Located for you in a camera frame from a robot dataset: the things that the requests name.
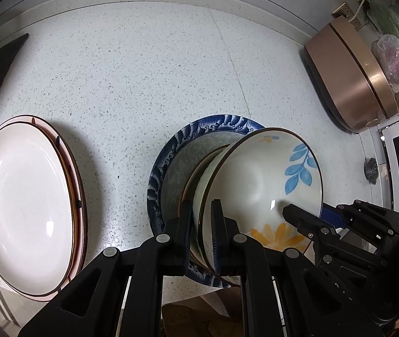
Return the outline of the green bowl blue leaf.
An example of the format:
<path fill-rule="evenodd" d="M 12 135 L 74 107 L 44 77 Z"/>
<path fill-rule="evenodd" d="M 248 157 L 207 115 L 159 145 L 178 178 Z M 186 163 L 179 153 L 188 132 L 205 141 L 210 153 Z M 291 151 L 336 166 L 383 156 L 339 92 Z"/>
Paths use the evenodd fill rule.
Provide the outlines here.
<path fill-rule="evenodd" d="M 226 218 L 234 219 L 242 234 L 271 250 L 295 248 L 304 253 L 310 240 L 283 217 L 293 204 L 319 216 L 323 180 L 310 146 L 296 133 L 282 128 L 251 132 L 228 145 L 208 165 L 193 196 L 193 216 L 199 251 L 215 272 L 211 203 L 222 203 Z"/>

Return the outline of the patterned plate front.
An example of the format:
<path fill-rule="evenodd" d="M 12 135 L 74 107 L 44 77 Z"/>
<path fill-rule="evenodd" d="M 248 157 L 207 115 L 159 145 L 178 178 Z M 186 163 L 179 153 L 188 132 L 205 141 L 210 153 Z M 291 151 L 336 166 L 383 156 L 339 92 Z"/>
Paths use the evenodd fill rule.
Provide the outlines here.
<path fill-rule="evenodd" d="M 47 122 L 45 119 L 37 116 L 18 115 L 16 117 L 7 119 L 5 122 L 0 124 L 0 130 L 5 126 L 16 122 L 26 122 L 41 129 L 51 140 L 53 146 L 61 157 L 61 160 L 64 164 L 66 178 L 69 181 L 69 188 L 72 197 L 74 244 L 71 261 L 64 279 L 61 281 L 58 288 L 53 289 L 49 293 L 41 295 L 28 294 L 24 291 L 20 291 L 16 287 L 13 287 L 3 276 L 0 275 L 0 277 L 14 292 L 21 294 L 21 296 L 37 302 L 49 302 L 83 269 L 88 245 L 88 210 L 86 205 L 85 191 L 82 184 L 82 177 L 73 153 L 69 148 L 69 145 L 67 145 L 65 139 L 57 131 L 56 127 Z"/>

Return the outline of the orange rimmed white dish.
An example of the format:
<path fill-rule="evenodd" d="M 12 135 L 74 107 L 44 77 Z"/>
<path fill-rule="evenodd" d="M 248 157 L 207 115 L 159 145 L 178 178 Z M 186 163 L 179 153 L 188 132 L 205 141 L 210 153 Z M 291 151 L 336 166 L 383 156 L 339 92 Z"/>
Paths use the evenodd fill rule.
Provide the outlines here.
<path fill-rule="evenodd" d="M 75 194 L 50 137 L 29 122 L 0 129 L 0 277 L 32 297 L 56 291 L 75 250 Z"/>

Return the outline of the blue white porcelain bowl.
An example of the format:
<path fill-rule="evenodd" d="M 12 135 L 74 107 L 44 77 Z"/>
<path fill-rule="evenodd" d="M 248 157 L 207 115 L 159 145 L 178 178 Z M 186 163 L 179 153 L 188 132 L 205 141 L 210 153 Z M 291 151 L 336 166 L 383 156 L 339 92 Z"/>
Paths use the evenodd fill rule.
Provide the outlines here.
<path fill-rule="evenodd" d="M 147 212 L 152 233 L 163 233 L 167 221 L 177 217 L 181 190 L 208 153 L 262 128 L 246 117 L 215 114 L 176 132 L 159 152 L 149 176 Z"/>

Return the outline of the steel wool scrubber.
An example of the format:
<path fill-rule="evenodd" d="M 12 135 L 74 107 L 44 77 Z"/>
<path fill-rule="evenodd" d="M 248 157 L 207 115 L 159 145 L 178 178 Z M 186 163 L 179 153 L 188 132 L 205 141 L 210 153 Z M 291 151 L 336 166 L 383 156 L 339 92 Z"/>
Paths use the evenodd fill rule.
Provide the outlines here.
<path fill-rule="evenodd" d="M 371 185 L 377 183 L 379 172 L 376 158 L 366 158 L 364 161 L 364 176 Z"/>

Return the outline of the rose gold rice cooker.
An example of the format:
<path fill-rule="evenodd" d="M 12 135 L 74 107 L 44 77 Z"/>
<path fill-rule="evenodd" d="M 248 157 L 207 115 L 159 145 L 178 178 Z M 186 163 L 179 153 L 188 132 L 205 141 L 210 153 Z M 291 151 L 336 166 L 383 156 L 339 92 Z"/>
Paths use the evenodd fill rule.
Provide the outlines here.
<path fill-rule="evenodd" d="M 304 60 L 325 110 L 342 130 L 360 133 L 399 113 L 377 59 L 345 17 L 307 41 Z"/>

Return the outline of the plastic bag of vegetables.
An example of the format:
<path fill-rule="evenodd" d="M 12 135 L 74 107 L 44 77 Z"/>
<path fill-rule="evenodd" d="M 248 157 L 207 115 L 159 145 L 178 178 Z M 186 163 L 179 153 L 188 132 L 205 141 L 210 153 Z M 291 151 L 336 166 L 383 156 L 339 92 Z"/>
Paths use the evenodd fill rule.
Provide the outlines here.
<path fill-rule="evenodd" d="M 372 2 L 368 17 L 380 33 L 372 44 L 372 52 L 394 93 L 399 112 L 399 15 L 383 4 Z"/>

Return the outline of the wall power outlet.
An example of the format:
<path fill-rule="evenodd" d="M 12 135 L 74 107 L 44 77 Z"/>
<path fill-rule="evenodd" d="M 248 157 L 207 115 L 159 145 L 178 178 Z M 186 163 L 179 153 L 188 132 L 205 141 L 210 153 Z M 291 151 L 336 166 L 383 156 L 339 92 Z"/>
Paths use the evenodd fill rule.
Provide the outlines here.
<path fill-rule="evenodd" d="M 362 28 L 362 23 L 356 17 L 356 14 L 353 12 L 347 2 L 342 3 L 337 9 L 335 9 L 331 13 L 331 15 L 333 16 L 333 18 L 346 18 L 346 20 L 348 20 L 357 31 Z"/>

